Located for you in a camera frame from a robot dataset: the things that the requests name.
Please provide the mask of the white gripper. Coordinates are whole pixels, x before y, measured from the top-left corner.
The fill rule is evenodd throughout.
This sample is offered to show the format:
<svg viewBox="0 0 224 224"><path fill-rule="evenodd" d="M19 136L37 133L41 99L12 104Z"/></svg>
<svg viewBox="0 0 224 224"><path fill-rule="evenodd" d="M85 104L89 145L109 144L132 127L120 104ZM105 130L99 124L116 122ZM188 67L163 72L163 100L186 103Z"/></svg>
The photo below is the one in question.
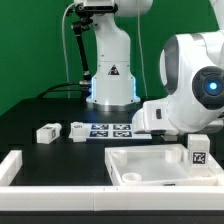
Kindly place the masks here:
<svg viewBox="0 0 224 224"><path fill-rule="evenodd" d="M178 129L168 119L167 104L167 99L144 102L132 118L133 132L177 135Z"/></svg>

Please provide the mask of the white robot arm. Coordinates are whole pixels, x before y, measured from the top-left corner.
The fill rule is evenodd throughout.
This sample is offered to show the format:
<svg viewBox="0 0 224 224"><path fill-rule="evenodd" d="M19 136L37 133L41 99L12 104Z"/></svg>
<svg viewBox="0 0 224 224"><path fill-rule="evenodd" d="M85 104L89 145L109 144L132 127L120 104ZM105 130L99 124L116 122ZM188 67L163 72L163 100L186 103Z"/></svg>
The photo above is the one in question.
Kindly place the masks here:
<svg viewBox="0 0 224 224"><path fill-rule="evenodd" d="M218 22L216 32L172 36L159 63L168 96L143 103L132 118L136 133L178 135L220 125L224 113L224 0L209 0ZM97 72L91 77L89 105L105 111L125 109L140 101L130 72L130 38L116 16L146 14L153 0L74 0L82 31L93 27Z"/></svg>

